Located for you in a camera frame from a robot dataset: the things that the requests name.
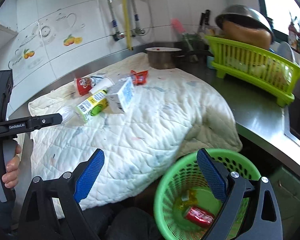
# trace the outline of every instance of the dark trousers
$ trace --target dark trousers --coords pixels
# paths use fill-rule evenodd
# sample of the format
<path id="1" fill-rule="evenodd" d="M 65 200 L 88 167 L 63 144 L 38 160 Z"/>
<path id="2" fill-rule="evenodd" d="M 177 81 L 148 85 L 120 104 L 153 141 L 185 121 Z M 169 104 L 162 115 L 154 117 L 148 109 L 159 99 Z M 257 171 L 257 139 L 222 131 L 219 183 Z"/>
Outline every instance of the dark trousers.
<path id="1" fill-rule="evenodd" d="M 154 218 L 136 207 L 124 208 L 120 204 L 108 204 L 87 209 L 83 214 L 101 240 L 161 239 Z M 67 231 L 64 222 L 60 220 L 63 232 Z"/>

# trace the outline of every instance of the sink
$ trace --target sink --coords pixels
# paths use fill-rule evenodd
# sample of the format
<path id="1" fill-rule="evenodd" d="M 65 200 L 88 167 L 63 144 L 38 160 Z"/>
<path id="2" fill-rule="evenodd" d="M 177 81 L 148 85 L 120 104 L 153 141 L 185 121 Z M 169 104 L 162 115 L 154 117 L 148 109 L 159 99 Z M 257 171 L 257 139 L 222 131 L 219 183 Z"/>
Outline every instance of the sink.
<path id="1" fill-rule="evenodd" d="M 284 134 L 300 146 L 300 99 L 295 98 L 284 110 Z"/>

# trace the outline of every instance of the green plastic basket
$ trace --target green plastic basket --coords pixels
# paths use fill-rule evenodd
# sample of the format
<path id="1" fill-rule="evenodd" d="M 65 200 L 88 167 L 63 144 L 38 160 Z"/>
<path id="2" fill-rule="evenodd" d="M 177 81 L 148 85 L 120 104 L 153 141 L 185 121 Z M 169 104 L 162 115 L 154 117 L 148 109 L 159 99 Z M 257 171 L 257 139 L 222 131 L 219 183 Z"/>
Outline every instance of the green plastic basket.
<path id="1" fill-rule="evenodd" d="M 268 50 L 238 41 L 206 36 L 214 54 L 217 77 L 226 74 L 249 82 L 277 98 L 284 107 L 294 101 L 292 91 L 300 78 L 300 66 Z"/>
<path id="2" fill-rule="evenodd" d="M 247 179 L 258 180 L 258 169 L 246 157 L 224 149 L 207 149 L 210 156 L 223 163 L 228 171 L 237 171 Z M 166 240 L 199 240 L 206 230 L 182 217 L 182 211 L 174 208 L 177 197 L 187 189 L 196 189 L 198 206 L 217 215 L 221 202 L 214 198 L 207 181 L 199 170 L 197 153 L 178 160 L 162 177 L 154 198 L 154 217 L 156 224 Z M 237 235 L 245 215 L 248 199 L 243 199 L 227 239 Z"/>

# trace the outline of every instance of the stainless steel countertop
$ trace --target stainless steel countertop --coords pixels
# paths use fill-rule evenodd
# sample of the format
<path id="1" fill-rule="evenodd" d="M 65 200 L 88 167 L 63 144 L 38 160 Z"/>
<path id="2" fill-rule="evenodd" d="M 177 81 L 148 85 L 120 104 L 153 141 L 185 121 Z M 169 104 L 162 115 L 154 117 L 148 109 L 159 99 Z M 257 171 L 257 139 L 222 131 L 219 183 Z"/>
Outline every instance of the stainless steel countertop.
<path id="1" fill-rule="evenodd" d="M 75 77 L 88 75 L 128 56 L 144 52 L 150 47 L 174 47 L 174 43 L 149 43 L 135 47 L 134 51 L 123 50 L 90 62 L 41 90 L 17 109 L 10 119 L 29 116 L 29 102 L 73 81 Z M 184 63 L 180 69 L 213 86 L 230 106 L 237 123 L 238 133 L 273 155 L 300 177 L 300 147 L 284 135 L 284 111 L 276 104 L 274 96 L 229 75 L 224 80 L 219 79 L 216 77 L 215 70 L 210 70 L 202 64 Z M 300 92 L 298 84 L 300 82 L 297 83 L 296 89 Z M 26 134 L 20 163 L 19 184 L 15 188 L 17 199 L 13 212 L 14 222 L 18 221 L 23 200 L 32 179 L 30 163 L 32 148 L 30 134 Z"/>
<path id="2" fill-rule="evenodd" d="M 229 75 L 217 78 L 216 70 L 203 64 L 188 63 L 180 69 L 214 87 L 230 106 L 238 133 L 300 177 L 300 146 L 284 134 L 285 111 L 276 104 L 274 96 Z"/>

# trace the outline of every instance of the finger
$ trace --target finger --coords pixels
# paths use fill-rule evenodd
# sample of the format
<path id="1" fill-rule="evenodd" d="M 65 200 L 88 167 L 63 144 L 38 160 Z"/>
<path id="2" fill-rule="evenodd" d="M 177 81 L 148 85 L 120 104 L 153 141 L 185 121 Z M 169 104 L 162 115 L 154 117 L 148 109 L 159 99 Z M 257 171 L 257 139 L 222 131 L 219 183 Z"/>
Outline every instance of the finger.
<path id="1" fill-rule="evenodd" d="M 20 158 L 18 156 L 14 156 L 12 160 L 7 163 L 7 172 L 15 171 L 18 169 L 20 163 Z"/>
<path id="2" fill-rule="evenodd" d="M 14 181 L 4 184 L 6 188 L 13 188 L 18 184 L 19 180 L 16 178 Z"/>
<path id="3" fill-rule="evenodd" d="M 18 177 L 18 175 L 19 175 L 19 169 L 17 169 L 16 171 L 8 172 L 2 176 L 2 182 L 9 183 L 11 181 L 14 181 Z"/>
<path id="4" fill-rule="evenodd" d="M 21 146 L 17 145 L 16 147 L 16 154 L 20 154 L 21 153 Z"/>

